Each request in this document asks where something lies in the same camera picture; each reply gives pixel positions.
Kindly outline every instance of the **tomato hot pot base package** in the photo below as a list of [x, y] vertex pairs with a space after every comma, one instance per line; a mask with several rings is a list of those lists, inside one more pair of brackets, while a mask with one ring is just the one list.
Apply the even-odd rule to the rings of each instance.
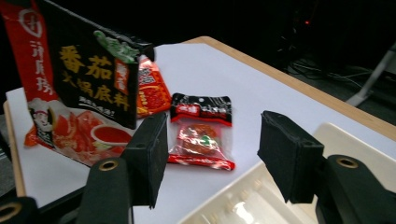
[[25, 145], [88, 166], [118, 157], [136, 128], [139, 59], [154, 61], [153, 46], [49, 0], [0, 8], [34, 121]]
[[175, 143], [168, 162], [233, 170], [232, 104], [228, 96], [172, 95]]

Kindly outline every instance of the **red package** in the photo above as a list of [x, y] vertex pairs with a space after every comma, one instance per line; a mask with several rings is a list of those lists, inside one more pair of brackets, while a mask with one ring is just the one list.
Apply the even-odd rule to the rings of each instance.
[[160, 69], [155, 62], [143, 57], [139, 64], [139, 94], [137, 117], [143, 118], [171, 106], [172, 96], [167, 89]]
[[231, 156], [232, 106], [227, 96], [189, 96], [174, 93], [171, 124], [175, 145], [168, 162], [233, 170]]
[[88, 166], [118, 157], [136, 128], [139, 58], [154, 60], [153, 46], [51, 1], [18, 3], [0, 0], [0, 12], [34, 122], [24, 144]]

